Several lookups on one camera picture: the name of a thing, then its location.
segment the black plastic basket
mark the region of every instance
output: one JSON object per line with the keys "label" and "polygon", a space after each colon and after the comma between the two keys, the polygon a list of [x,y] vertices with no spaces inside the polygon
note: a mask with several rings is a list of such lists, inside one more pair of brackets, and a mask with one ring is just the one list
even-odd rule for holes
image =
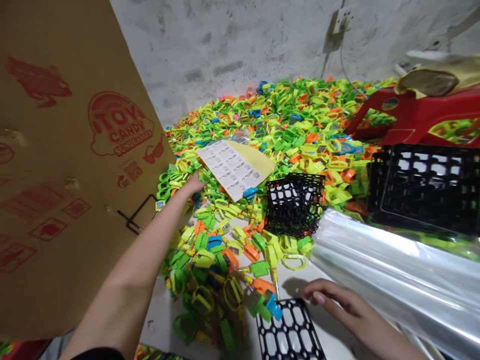
{"label": "black plastic basket", "polygon": [[370,165],[373,221],[447,236],[480,235],[480,149],[384,146]]}
{"label": "black plastic basket", "polygon": [[266,183],[265,229],[276,235],[303,238],[318,229],[324,176],[290,173]]}
{"label": "black plastic basket", "polygon": [[262,359],[325,360],[305,301],[291,298],[277,304],[283,311],[281,321],[273,317],[266,322],[260,315],[256,317]]}

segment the gray wall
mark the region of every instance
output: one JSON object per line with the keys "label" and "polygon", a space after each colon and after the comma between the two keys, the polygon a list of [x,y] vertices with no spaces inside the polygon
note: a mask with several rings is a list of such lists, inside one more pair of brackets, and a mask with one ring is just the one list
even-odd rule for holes
{"label": "gray wall", "polygon": [[[348,77],[384,79],[408,50],[424,50],[478,0],[346,0],[356,5],[342,58]],[[165,126],[260,80],[344,78],[326,41],[342,0],[111,0],[131,56]],[[457,48],[480,51],[479,27]]]}

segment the clear plastic film roll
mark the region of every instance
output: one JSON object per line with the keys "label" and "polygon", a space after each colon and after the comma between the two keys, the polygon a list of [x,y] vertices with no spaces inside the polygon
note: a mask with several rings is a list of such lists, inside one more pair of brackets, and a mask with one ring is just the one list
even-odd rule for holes
{"label": "clear plastic film roll", "polygon": [[328,209],[311,261],[456,359],[480,354],[480,263]]}

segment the red plastic stool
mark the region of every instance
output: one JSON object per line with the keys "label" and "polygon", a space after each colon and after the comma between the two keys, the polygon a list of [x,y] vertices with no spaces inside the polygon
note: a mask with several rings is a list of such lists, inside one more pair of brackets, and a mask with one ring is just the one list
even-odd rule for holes
{"label": "red plastic stool", "polygon": [[[392,126],[357,129],[369,109],[389,114],[396,122]],[[480,118],[480,88],[415,99],[413,92],[397,95],[393,87],[387,87],[374,92],[363,103],[345,134],[355,140],[383,137],[380,146],[404,143],[478,148],[480,136],[468,144],[455,144],[429,133],[434,125],[444,121],[475,118]]]}

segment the electrical wire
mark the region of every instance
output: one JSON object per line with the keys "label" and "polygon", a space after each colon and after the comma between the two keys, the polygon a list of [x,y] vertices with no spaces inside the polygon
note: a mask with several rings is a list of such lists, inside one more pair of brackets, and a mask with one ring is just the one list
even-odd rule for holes
{"label": "electrical wire", "polygon": [[365,100],[367,100],[367,95],[365,95],[365,93],[363,91],[361,91],[358,87],[356,87],[354,85],[353,82],[350,81],[348,75],[347,75],[347,72],[345,71],[345,66],[344,66],[344,60],[343,60],[343,56],[342,56],[342,50],[344,48],[344,42],[342,41],[341,44],[340,44],[340,64],[341,64],[341,69],[343,70],[343,75],[345,75],[345,79],[347,79],[347,81],[350,83],[350,85],[353,86],[353,88],[363,96],[363,98]]}

